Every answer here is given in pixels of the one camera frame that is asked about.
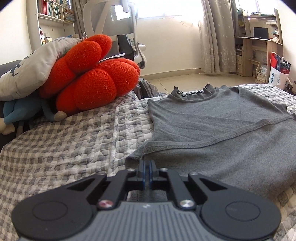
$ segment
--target plastic bottle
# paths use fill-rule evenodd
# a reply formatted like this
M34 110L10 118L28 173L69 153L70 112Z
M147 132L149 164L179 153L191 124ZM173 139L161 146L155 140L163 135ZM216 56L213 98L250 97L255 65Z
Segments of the plastic bottle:
M45 41L44 41L44 35L43 35L43 32L41 30L41 27L39 27L39 30L40 30L40 36L41 36L41 40L42 40L42 45L45 44Z
M82 33L82 41L87 39L87 35L85 32Z

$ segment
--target pillowcase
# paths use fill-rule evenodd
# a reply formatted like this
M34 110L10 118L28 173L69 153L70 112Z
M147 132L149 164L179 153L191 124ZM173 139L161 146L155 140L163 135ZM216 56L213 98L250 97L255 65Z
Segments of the pillowcase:
M55 62L81 39L62 37L35 50L0 77L0 101L28 96L48 79Z

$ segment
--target white wall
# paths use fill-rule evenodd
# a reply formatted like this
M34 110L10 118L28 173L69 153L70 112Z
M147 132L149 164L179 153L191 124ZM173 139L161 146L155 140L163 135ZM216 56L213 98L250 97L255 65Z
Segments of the white wall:
M198 26L182 17L140 18L137 37L146 46L141 75L201 67Z
M296 80L296 14L282 1L278 2L277 9L281 21L284 57L292 64L290 77L294 81Z
M71 24L65 24L65 30L63 27L52 27L48 25L39 24L43 33L46 33L46 37L51 37L52 40L67 37L71 34L75 34L74 27Z
M26 0L13 0L0 12L0 64L31 54Z

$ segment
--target bed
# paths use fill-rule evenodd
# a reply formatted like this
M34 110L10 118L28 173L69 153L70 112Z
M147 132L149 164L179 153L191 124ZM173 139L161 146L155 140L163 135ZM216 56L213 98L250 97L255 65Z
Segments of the bed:
M274 86L242 87L271 101L284 102L289 113L296 112L296 97ZM0 153L0 240L18 239L10 216L19 201L96 172L115 175L125 169L125 158L152 133L147 99L139 100L134 92L61 122L38 119L35 128ZM275 239L296 240L296 183L274 202L282 214Z

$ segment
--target metal screw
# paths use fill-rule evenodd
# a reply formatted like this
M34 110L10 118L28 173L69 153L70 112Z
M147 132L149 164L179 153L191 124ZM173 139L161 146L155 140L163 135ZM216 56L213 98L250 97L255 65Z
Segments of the metal screw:
M99 206L103 208L109 208L113 206L113 202L111 200L101 200L99 201Z
M192 207L194 205L194 202L192 200L185 199L182 200L179 204L181 207Z

